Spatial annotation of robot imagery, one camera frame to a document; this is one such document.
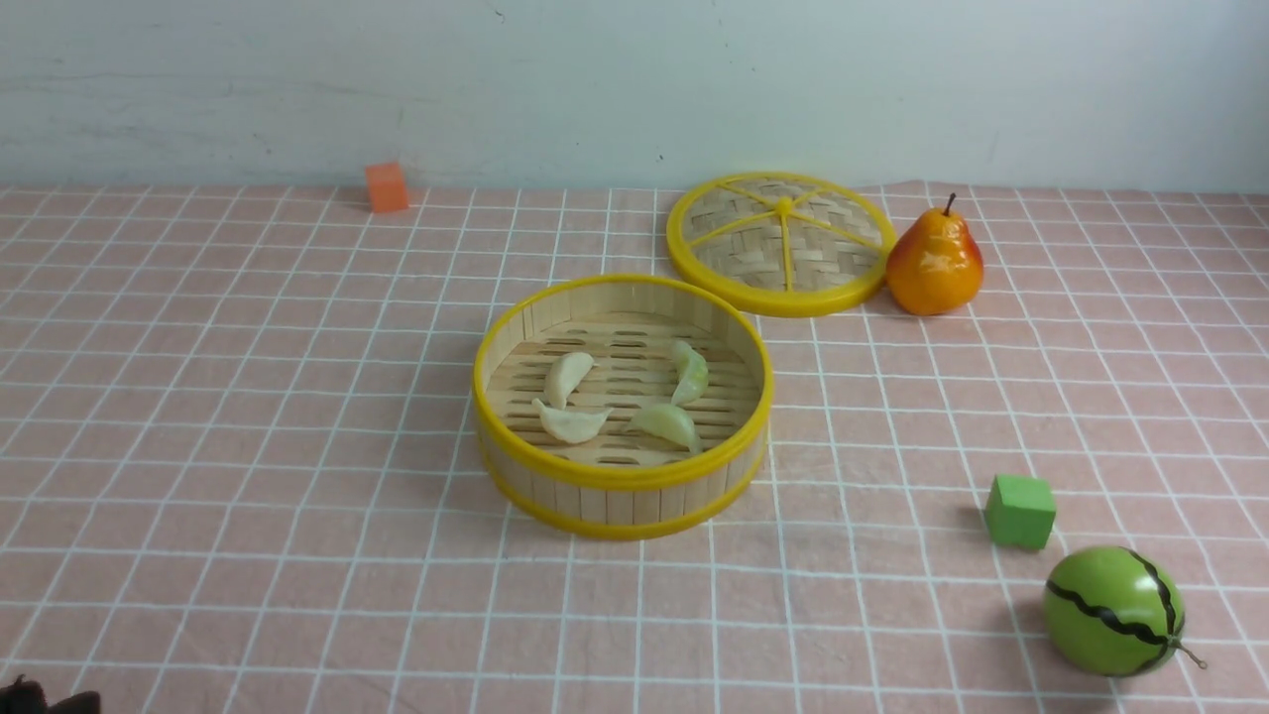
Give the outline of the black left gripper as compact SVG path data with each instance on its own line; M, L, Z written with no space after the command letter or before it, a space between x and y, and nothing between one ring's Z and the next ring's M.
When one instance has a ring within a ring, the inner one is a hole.
M96 691L82 691L49 703L44 687L36 678L18 676L1 687L1 714L100 714L102 699Z

